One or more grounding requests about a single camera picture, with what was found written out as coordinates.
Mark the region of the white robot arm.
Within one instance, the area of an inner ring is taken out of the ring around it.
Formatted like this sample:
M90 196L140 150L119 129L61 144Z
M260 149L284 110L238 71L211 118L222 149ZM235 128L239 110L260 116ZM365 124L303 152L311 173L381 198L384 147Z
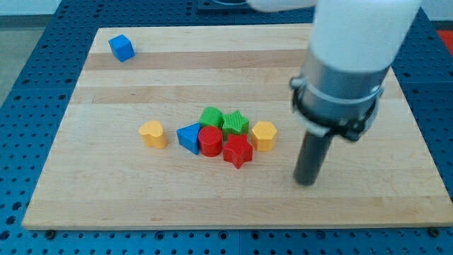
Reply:
M292 104L306 136L357 141L372 125L382 83L420 8L420 0L248 0L262 12L315 8Z

